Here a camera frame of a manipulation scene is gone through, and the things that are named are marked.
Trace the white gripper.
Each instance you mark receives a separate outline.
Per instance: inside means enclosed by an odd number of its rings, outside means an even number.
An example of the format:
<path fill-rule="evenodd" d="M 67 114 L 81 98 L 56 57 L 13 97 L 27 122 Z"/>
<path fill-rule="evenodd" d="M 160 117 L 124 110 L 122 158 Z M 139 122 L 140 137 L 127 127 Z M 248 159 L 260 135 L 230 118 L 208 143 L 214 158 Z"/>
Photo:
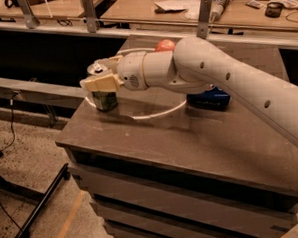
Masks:
<path fill-rule="evenodd" d="M 101 58 L 92 64 L 92 72 L 100 74 L 111 70 L 118 75 L 107 74 L 89 76 L 80 81 L 81 87 L 88 92 L 116 92 L 122 85 L 132 91 L 146 90 L 143 60 L 147 52 L 137 51 L 126 56 L 118 55 Z"/>

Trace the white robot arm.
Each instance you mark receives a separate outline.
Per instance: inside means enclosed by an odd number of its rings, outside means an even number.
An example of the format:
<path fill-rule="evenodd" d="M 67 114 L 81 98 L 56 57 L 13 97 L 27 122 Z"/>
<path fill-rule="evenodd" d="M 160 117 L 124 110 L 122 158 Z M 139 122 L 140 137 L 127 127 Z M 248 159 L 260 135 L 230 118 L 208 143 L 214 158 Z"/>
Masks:
<path fill-rule="evenodd" d="M 172 51 L 131 52 L 95 65 L 102 71 L 80 81 L 88 92 L 161 87 L 196 94 L 213 84 L 298 147 L 298 86 L 232 58 L 202 38 L 183 38 Z"/>

